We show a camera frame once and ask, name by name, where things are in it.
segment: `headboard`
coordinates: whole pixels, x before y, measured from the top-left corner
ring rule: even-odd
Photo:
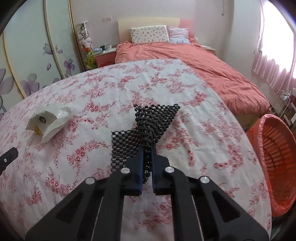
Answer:
[[[189,38],[194,37],[193,20],[169,17],[139,17],[124,18],[118,20],[120,43],[131,42],[130,28],[137,28],[151,25],[170,25],[172,27],[189,28]]]

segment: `orange laundry basket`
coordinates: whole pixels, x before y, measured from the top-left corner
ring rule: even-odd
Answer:
[[[296,199],[296,141],[286,124],[266,114],[247,132],[260,161],[273,217],[284,215]]]

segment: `light switch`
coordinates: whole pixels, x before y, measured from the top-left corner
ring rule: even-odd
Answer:
[[[110,17],[103,18],[103,22],[110,21],[110,20],[112,20],[112,17],[111,16]]]

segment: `wall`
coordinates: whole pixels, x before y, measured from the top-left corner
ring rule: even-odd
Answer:
[[[225,0],[224,16],[222,0],[196,0],[195,36],[200,44],[216,49],[223,59],[227,36],[231,33],[234,0]]]
[[[260,26],[259,0],[234,0],[231,32],[226,40],[223,61],[255,83],[271,104],[277,94],[267,82],[251,71]]]
[[[225,0],[225,15],[222,16],[222,0],[71,0],[74,23],[89,21],[89,32],[94,47],[104,42],[118,44],[118,24],[122,18],[174,17],[195,19],[196,37],[200,43],[216,48],[222,57],[226,35],[230,31],[231,2]],[[103,22],[102,18],[112,16]]]

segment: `black mesh mat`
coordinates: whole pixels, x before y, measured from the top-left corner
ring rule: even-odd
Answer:
[[[128,131],[112,132],[112,171],[125,166],[126,160],[138,154],[139,146],[144,149],[144,178],[147,181],[151,172],[151,146],[157,143],[169,127],[180,107],[134,105],[137,127]]]

